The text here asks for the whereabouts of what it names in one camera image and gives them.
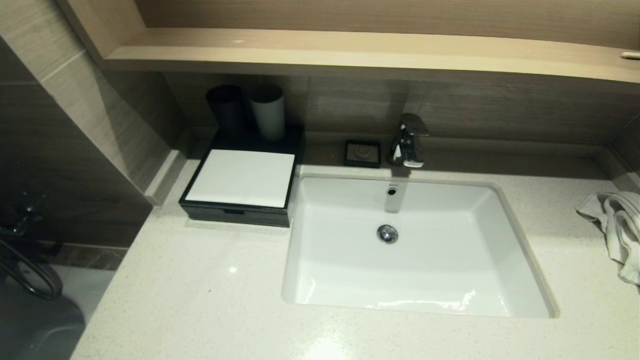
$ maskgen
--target black soap dish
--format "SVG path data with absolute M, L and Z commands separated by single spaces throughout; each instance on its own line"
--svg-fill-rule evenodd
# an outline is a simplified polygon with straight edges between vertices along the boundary
M 380 143 L 347 140 L 344 164 L 348 167 L 380 168 Z

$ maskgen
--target drain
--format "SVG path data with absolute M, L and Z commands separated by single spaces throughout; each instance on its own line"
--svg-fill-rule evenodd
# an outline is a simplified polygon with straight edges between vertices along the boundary
M 398 241 L 398 230 L 391 225 L 382 225 L 378 228 L 378 239 L 385 244 L 393 244 Z

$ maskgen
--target towel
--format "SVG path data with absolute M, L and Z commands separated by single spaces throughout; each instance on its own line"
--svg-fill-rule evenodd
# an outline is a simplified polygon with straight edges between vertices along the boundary
M 640 286 L 640 195 L 596 193 L 576 210 L 605 234 L 609 258 L 622 264 L 618 277 Z

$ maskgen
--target faucet handle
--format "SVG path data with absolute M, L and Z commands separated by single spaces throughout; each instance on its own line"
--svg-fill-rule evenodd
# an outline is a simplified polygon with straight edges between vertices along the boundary
M 400 115 L 400 124 L 404 126 L 406 132 L 413 136 L 429 136 L 429 130 L 422 119 L 416 114 L 404 113 Z

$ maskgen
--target white cup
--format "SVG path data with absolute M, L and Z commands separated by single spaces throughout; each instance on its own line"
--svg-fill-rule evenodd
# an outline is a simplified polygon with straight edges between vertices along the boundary
M 261 85 L 249 93 L 260 135 L 267 141 L 284 137 L 284 93 L 279 86 Z

